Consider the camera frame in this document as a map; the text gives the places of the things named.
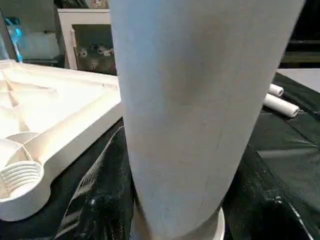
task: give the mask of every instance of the white pipe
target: white pipe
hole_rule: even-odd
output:
[[[267,94],[265,96],[263,105],[282,115],[285,115],[288,118],[296,117],[299,112],[299,107],[297,105],[284,101],[271,94]]]
[[[270,84],[268,93],[276,97],[281,97],[284,94],[284,88],[275,84]]]
[[[109,0],[130,166],[154,235],[185,235],[219,207],[303,3]]]

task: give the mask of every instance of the black plastic sheet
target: black plastic sheet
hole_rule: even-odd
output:
[[[80,181],[55,239],[128,240],[133,204],[125,131],[121,127]]]
[[[320,239],[320,94],[281,75],[289,119],[264,108],[225,197],[235,240]]]

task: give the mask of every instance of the white cylinder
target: white cylinder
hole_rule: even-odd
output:
[[[267,94],[264,98],[263,105],[288,118],[294,118],[298,115],[299,107],[290,102],[284,101],[276,96]]]
[[[186,235],[219,207],[303,2],[109,0],[129,161],[154,235]]]
[[[281,97],[284,94],[284,88],[275,84],[270,84],[268,93],[276,97]]]

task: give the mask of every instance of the wall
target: wall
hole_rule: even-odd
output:
[[[5,17],[17,17],[27,32],[55,30],[54,0],[0,0]]]

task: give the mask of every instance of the cabinet door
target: cabinet door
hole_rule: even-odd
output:
[[[117,75],[110,24],[73,24],[78,70]]]
[[[69,67],[116,75],[108,9],[59,9]]]

